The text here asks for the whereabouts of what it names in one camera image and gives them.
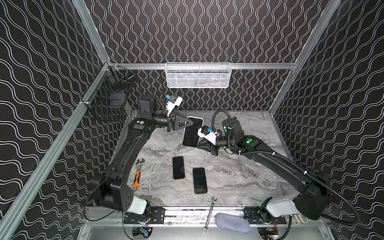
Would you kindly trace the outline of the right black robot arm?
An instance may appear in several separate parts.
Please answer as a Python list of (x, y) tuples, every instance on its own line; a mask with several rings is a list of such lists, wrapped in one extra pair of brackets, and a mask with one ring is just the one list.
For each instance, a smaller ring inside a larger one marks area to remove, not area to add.
[(285, 179), (298, 191), (281, 198), (267, 198), (258, 210), (259, 220), (271, 223), (276, 218), (285, 215), (301, 214), (310, 220), (318, 220), (331, 199), (331, 192), (320, 183), (328, 183), (329, 178), (324, 174), (315, 174), (301, 169), (290, 159), (278, 154), (261, 139), (245, 135), (240, 122), (233, 117), (230, 121), (222, 122), (224, 133), (214, 132), (212, 128), (203, 126), (198, 129), (198, 136), (203, 138), (203, 147), (208, 148), (213, 155), (218, 155), (220, 149), (231, 150), (234, 154), (244, 156)]

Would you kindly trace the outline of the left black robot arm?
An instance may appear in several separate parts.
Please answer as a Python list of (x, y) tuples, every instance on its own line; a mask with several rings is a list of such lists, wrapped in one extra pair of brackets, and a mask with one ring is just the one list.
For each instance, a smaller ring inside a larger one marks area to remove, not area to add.
[(138, 116), (129, 123), (123, 145), (104, 172), (91, 179), (92, 191), (87, 197), (89, 202), (122, 213), (145, 213), (148, 202), (136, 197), (133, 185), (129, 183), (131, 169), (141, 149), (157, 128), (166, 128), (170, 132), (193, 125), (191, 120), (175, 110), (181, 105), (182, 97), (167, 96), (166, 99), (163, 110), (158, 110), (160, 100), (153, 95), (146, 95), (139, 100)]

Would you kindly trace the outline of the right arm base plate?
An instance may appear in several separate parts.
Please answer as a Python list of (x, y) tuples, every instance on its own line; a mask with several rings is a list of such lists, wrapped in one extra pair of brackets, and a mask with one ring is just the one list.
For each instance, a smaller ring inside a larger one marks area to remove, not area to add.
[(273, 217), (267, 210), (260, 207), (245, 207), (244, 219), (251, 225), (285, 225), (287, 223), (284, 216)]

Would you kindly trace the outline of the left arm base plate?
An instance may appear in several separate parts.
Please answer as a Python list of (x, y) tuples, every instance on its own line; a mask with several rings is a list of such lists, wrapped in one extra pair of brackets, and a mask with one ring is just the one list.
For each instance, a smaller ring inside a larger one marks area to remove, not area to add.
[(125, 213), (123, 223), (125, 225), (161, 225), (164, 223), (166, 209), (163, 207), (148, 207), (144, 213)]

